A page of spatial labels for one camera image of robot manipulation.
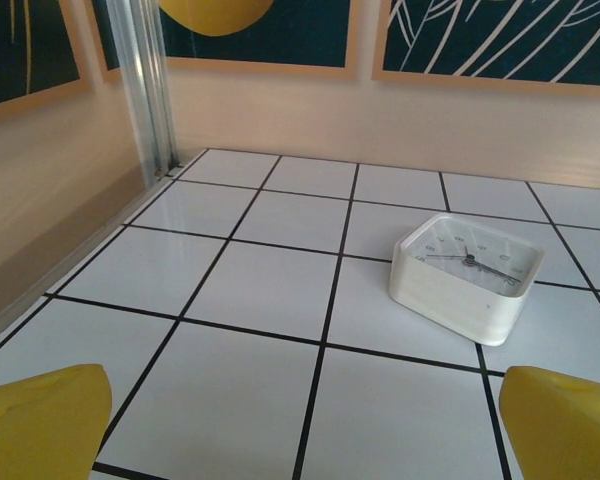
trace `beige wall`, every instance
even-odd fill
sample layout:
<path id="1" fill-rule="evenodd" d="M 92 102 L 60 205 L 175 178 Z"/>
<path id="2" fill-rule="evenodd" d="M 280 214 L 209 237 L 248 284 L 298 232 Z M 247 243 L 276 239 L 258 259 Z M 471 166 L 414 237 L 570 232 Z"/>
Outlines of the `beige wall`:
<path id="1" fill-rule="evenodd" d="M 180 147 L 225 147 L 600 187 L 600 99 L 171 70 Z"/>
<path id="2" fill-rule="evenodd" d="M 72 4 L 92 90 L 0 122 L 0 310 L 144 190 L 124 90 L 101 80 Z"/>

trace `floor tile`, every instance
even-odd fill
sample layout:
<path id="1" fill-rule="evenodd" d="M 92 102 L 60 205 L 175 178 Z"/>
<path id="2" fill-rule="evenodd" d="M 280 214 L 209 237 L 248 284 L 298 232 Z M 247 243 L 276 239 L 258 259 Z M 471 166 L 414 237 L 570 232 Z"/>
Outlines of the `floor tile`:
<path id="1" fill-rule="evenodd" d="M 22 322 L 24 322 L 29 315 L 31 315 L 40 305 L 44 303 L 46 298 L 42 297 L 36 300 L 31 307 L 27 309 L 22 315 L 20 315 L 11 325 L 9 325 L 3 332 L 0 333 L 0 342 L 9 336 L 11 332 L 13 332 L 16 328 L 20 326 Z"/>
<path id="2" fill-rule="evenodd" d="M 480 375 L 328 350 L 302 478 L 502 478 Z"/>
<path id="3" fill-rule="evenodd" d="M 53 300 L 0 349 L 0 385 L 85 363 L 101 364 L 118 410 L 171 320 Z"/>
<path id="4" fill-rule="evenodd" d="M 489 369 L 529 365 L 600 382 L 600 304 L 591 292 L 534 285 L 507 341 L 484 356 Z"/>
<path id="5" fill-rule="evenodd" d="M 353 204 L 345 253 L 391 260 L 393 247 L 437 212 L 371 203 Z"/>
<path id="6" fill-rule="evenodd" d="M 532 183 L 556 223 L 600 228 L 600 190 Z"/>
<path id="7" fill-rule="evenodd" d="M 262 192 L 235 238 L 337 252 L 348 202 Z"/>
<path id="8" fill-rule="evenodd" d="M 544 261 L 537 280 L 577 287 L 587 286 L 587 282 L 551 225 L 471 215 L 467 215 L 466 218 L 539 245 L 544 250 Z"/>
<path id="9" fill-rule="evenodd" d="M 128 228 L 62 294 L 177 315 L 222 243 Z"/>
<path id="10" fill-rule="evenodd" d="M 329 342 L 477 367 L 475 345 L 394 302 L 391 266 L 345 258 Z"/>
<path id="11" fill-rule="evenodd" d="M 278 159 L 262 153 L 209 150 L 180 178 L 198 182 L 260 187 Z"/>
<path id="12" fill-rule="evenodd" d="M 336 256 L 231 243 L 187 317 L 319 340 Z"/>
<path id="13" fill-rule="evenodd" d="M 140 212 L 142 212 L 145 208 L 147 208 L 149 205 L 151 205 L 156 198 L 160 197 L 165 190 L 170 189 L 173 185 L 175 185 L 175 184 L 173 183 L 172 178 L 163 177 L 160 180 L 158 180 L 158 183 L 151 190 L 145 192 L 145 194 L 149 194 L 149 192 L 152 192 L 152 193 L 149 194 L 147 199 L 144 200 L 140 204 L 140 206 L 131 215 L 129 215 L 125 219 L 125 221 L 123 223 L 131 223 L 133 221 L 133 219 L 136 218 L 136 216 Z"/>
<path id="14" fill-rule="evenodd" d="M 493 394 L 493 401 L 496 404 L 498 410 L 498 422 L 500 423 L 500 431 L 502 432 L 502 440 L 504 441 L 504 449 L 507 452 L 507 463 L 509 464 L 509 470 L 511 471 L 511 480 L 524 480 L 522 472 L 520 471 L 520 465 L 516 459 L 516 454 L 511 446 L 509 435 L 507 435 L 507 429 L 502 422 L 500 416 L 500 407 L 498 405 L 498 399 L 500 398 L 500 390 L 502 389 L 503 379 L 500 377 L 489 377 L 491 382 L 491 393 Z"/>
<path id="15" fill-rule="evenodd" d="M 558 228 L 593 285 L 600 289 L 600 231 Z"/>
<path id="16" fill-rule="evenodd" d="M 112 477 L 111 475 L 105 475 L 104 473 L 91 472 L 89 480 L 120 480 L 119 477 Z"/>
<path id="17" fill-rule="evenodd" d="M 548 221 L 524 182 L 445 173 L 444 183 L 454 212 Z"/>
<path id="18" fill-rule="evenodd" d="M 403 168 L 360 165 L 355 198 L 411 207 L 446 208 L 436 172 Z"/>
<path id="19" fill-rule="evenodd" d="M 291 478 L 317 351 L 181 324 L 98 460 L 171 480 Z"/>
<path id="20" fill-rule="evenodd" d="M 228 237 L 255 190 L 176 182 L 134 225 Z"/>
<path id="21" fill-rule="evenodd" d="M 282 157 L 264 188 L 349 199 L 355 172 L 353 163 Z"/>
<path id="22" fill-rule="evenodd" d="M 69 270 L 69 273 L 67 273 L 64 277 L 62 277 L 60 280 L 58 280 L 51 288 L 49 288 L 48 292 L 51 293 L 58 293 L 58 290 L 60 290 L 60 288 L 64 285 L 64 283 L 69 280 L 78 270 L 80 270 L 82 268 L 82 266 L 89 262 L 93 257 L 95 257 L 96 255 L 98 255 L 100 252 L 100 250 L 107 245 L 107 243 L 109 243 L 111 241 L 111 239 L 115 236 L 117 236 L 123 229 L 124 227 L 118 227 L 116 228 L 109 236 L 107 236 L 107 238 L 105 238 L 102 242 L 100 242 L 100 244 L 98 244 L 97 247 L 95 247 L 87 256 L 85 256 L 82 260 L 80 260 L 80 262 L 78 262 L 78 264 L 73 267 L 71 270 Z"/>

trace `white clock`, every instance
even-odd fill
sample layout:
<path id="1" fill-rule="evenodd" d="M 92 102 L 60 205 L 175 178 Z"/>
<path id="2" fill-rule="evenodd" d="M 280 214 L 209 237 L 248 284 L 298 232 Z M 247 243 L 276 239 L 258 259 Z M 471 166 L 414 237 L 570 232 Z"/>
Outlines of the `white clock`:
<path id="1" fill-rule="evenodd" d="M 442 213 L 396 244 L 389 294 L 475 342 L 500 345 L 543 257 L 526 240 Z"/>

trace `white tile floor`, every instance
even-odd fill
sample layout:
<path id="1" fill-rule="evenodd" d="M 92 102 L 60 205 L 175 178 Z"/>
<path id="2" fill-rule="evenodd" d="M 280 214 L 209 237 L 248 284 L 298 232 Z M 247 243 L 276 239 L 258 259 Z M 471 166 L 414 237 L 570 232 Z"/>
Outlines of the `white tile floor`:
<path id="1" fill-rule="evenodd" d="M 520 479 L 503 372 L 600 381 L 600 190 L 219 150 L 178 175 L 0 335 L 0 384 L 104 365 L 91 480 Z M 386 293 L 447 208 L 546 250 L 501 347 Z"/>

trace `white line drawing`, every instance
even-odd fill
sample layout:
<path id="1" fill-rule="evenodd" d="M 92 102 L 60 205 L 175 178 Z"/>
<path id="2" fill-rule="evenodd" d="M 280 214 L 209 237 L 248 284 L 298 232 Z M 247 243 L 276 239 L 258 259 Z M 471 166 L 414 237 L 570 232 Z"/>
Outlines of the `white line drawing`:
<path id="1" fill-rule="evenodd" d="M 431 71 L 431 69 L 433 68 L 433 66 L 436 64 L 436 61 L 438 60 L 438 57 L 440 56 L 440 52 L 442 52 L 442 50 L 444 49 L 444 46 L 447 43 L 447 40 L 449 40 L 449 35 L 451 35 L 451 30 L 453 30 L 453 27 L 456 24 L 456 20 L 458 19 L 458 15 L 460 15 L 461 8 L 462 8 L 462 0 L 456 0 L 453 14 L 451 14 L 451 18 L 449 19 L 449 23 L 447 24 L 447 29 L 445 30 L 444 35 L 442 36 L 442 39 L 440 40 L 440 43 L 438 44 L 438 48 L 436 48 L 436 52 L 433 54 L 433 57 L 431 57 L 431 60 L 429 61 L 429 65 L 427 65 L 427 68 L 424 70 L 424 73 L 429 73 Z"/>
<path id="2" fill-rule="evenodd" d="M 578 0 L 578 3 L 576 3 L 576 5 L 573 7 L 573 9 L 571 9 L 571 11 L 567 14 L 567 16 L 564 17 L 564 19 L 562 19 L 562 21 L 558 24 L 558 26 L 540 43 L 540 45 L 538 45 L 524 60 L 522 60 L 518 65 L 516 65 L 509 73 L 507 73 L 504 76 L 504 78 L 505 79 L 511 78 L 511 76 L 514 75 L 522 67 L 524 67 L 529 62 L 529 60 L 531 60 L 533 57 L 535 57 L 536 54 L 540 50 L 542 50 L 545 47 L 545 45 L 547 45 L 547 43 L 549 43 L 560 32 L 560 30 L 562 30 L 562 28 L 565 27 L 565 25 L 567 25 L 567 23 L 569 23 L 569 20 L 574 15 L 577 15 L 579 13 L 580 7 L 582 7 L 582 4 L 584 2 L 585 2 L 585 0 Z"/>
<path id="3" fill-rule="evenodd" d="M 418 2 L 417 5 L 420 8 L 414 16 L 414 9 L 410 7 L 416 5 L 416 2 Z M 422 3 L 424 2 L 420 2 L 421 0 L 397 0 L 390 12 L 389 26 L 395 23 L 399 27 L 406 44 L 406 53 L 399 71 L 405 71 L 412 53 L 418 50 L 418 63 L 422 65 L 423 60 L 426 61 L 426 66 L 424 68 L 420 67 L 423 70 L 419 73 L 435 73 L 436 65 L 439 63 L 445 49 L 453 48 L 449 39 L 454 35 L 454 29 L 484 27 L 478 25 L 475 21 L 469 23 L 469 20 L 471 20 L 479 8 L 487 5 L 487 3 L 486 0 L 430 0 L 423 13 L 422 8 L 424 5 Z M 519 47 L 525 45 L 523 48 L 530 48 L 532 50 L 529 53 L 523 53 L 525 55 L 524 58 L 518 60 L 517 63 L 515 63 L 516 60 L 514 57 L 513 66 L 509 67 L 508 71 L 505 70 L 506 73 L 503 72 L 503 79 L 511 79 L 537 55 L 542 54 L 543 58 L 545 58 L 548 54 L 545 53 L 547 45 L 556 39 L 558 34 L 565 29 L 579 28 L 580 25 L 587 22 L 595 22 L 593 27 L 588 26 L 585 28 L 584 32 L 586 33 L 584 36 L 581 33 L 576 35 L 579 44 L 577 46 L 572 44 L 570 50 L 566 53 L 566 55 L 570 55 L 576 48 L 580 48 L 573 57 L 567 58 L 563 52 L 563 56 L 560 57 L 558 62 L 552 62 L 550 68 L 555 69 L 555 71 L 548 72 L 549 76 L 553 75 L 553 78 L 549 82 L 560 81 L 600 39 L 600 0 L 573 0 L 572 8 L 570 8 L 570 5 L 565 5 L 564 0 L 562 2 L 560 0 L 547 0 L 546 2 L 539 2 L 539 6 L 531 10 L 533 12 L 531 17 L 529 17 L 529 10 L 524 10 L 524 13 L 522 13 L 523 10 L 521 9 L 523 7 L 529 7 L 535 3 L 536 0 L 532 0 L 531 2 L 512 0 L 511 2 L 507 2 L 507 5 L 503 5 L 503 8 L 500 10 L 496 10 L 499 12 L 498 15 L 502 15 L 502 18 L 499 18 L 499 20 L 497 18 L 493 19 L 494 23 L 498 21 L 497 25 L 489 27 L 492 29 L 488 36 L 475 50 L 470 53 L 466 53 L 465 50 L 463 55 L 467 55 L 468 58 L 466 60 L 460 59 L 460 61 L 464 60 L 464 62 L 452 75 L 479 77 L 504 54 L 507 54 L 506 62 L 511 63 L 513 52 L 519 52 Z M 423 59 L 422 53 L 427 52 L 428 49 L 416 48 L 416 44 L 419 41 L 424 41 L 421 40 L 421 37 L 426 37 L 427 42 L 432 42 L 432 37 L 429 35 L 429 25 L 432 25 L 434 28 L 433 31 L 436 32 L 434 33 L 433 38 L 435 40 L 433 41 L 437 42 L 437 44 L 432 54 L 425 53 L 425 55 L 431 56 Z M 496 45 L 496 42 L 502 45 L 503 41 L 507 41 L 507 43 L 495 53 L 489 53 L 488 58 L 482 59 L 490 47 Z M 560 66 L 562 61 L 566 63 L 564 67 Z"/>
<path id="4" fill-rule="evenodd" d="M 562 69 L 562 71 L 560 73 L 558 73 L 558 75 L 556 75 L 555 77 L 553 77 L 551 79 L 551 82 L 557 82 L 562 77 L 564 77 L 567 74 L 567 72 L 569 72 L 569 70 L 571 70 L 573 68 L 573 66 L 576 63 L 578 63 L 580 61 L 580 59 L 582 57 L 584 57 L 584 55 L 589 51 L 589 49 L 598 41 L 598 38 L 600 38 L 600 28 L 595 33 L 595 35 L 589 39 L 589 41 L 584 46 L 584 48 L 582 50 L 580 50 L 580 52 L 578 52 L 578 54 L 575 57 L 573 57 L 573 59 L 569 62 L 569 64 L 566 67 L 564 67 Z"/>
<path id="5" fill-rule="evenodd" d="M 502 17 L 502 20 L 500 20 L 500 23 L 498 24 L 498 26 L 496 28 L 494 28 L 493 31 L 491 32 L 491 34 L 485 39 L 484 42 L 482 42 L 482 45 L 480 45 L 476 49 L 476 51 L 473 52 L 473 55 L 471 55 L 467 59 L 467 61 L 462 64 L 462 66 L 460 68 L 458 68 L 455 72 L 453 72 L 454 75 L 462 75 L 467 68 L 469 68 L 471 65 L 473 65 L 473 63 L 476 60 L 478 60 L 478 58 L 480 58 L 480 55 L 482 55 L 484 53 L 484 51 L 487 48 L 489 48 L 489 45 L 491 45 L 491 43 L 493 43 L 493 41 L 496 39 L 496 37 L 498 35 L 500 35 L 500 32 L 504 29 L 504 27 L 507 26 L 509 21 L 513 18 L 513 16 L 518 11 L 518 9 L 522 6 L 523 3 L 524 3 L 524 0 L 516 0 L 515 3 L 513 5 L 511 5 L 511 8 L 507 12 L 507 14 L 504 17 Z M 479 5 L 479 4 L 480 4 L 480 1 L 478 0 L 475 3 L 475 5 Z"/>
<path id="6" fill-rule="evenodd" d="M 533 27 L 535 27 L 537 25 L 537 23 L 540 20 L 542 20 L 547 13 L 549 13 L 556 5 L 558 5 L 558 3 L 560 3 L 560 0 L 553 0 L 553 2 L 551 2 L 551 4 L 547 8 L 545 8 L 542 11 L 542 13 L 540 13 L 540 15 L 538 15 L 535 18 L 535 20 L 533 22 L 529 23 L 529 25 L 527 25 L 520 33 L 518 33 L 518 35 L 513 37 L 513 39 L 511 39 L 511 41 L 509 43 L 507 43 L 504 47 L 502 47 L 500 50 L 498 50 L 498 52 L 493 57 L 491 57 L 487 62 L 485 62 L 478 70 L 473 72 L 473 75 L 471 75 L 471 76 L 477 77 L 485 68 L 487 68 L 493 62 L 495 62 L 504 52 L 509 50 L 509 48 L 511 48 L 512 45 L 514 45 L 518 40 L 520 40 L 522 37 L 524 37 L 525 34 L 527 32 L 529 32 L 529 30 L 531 30 Z"/>

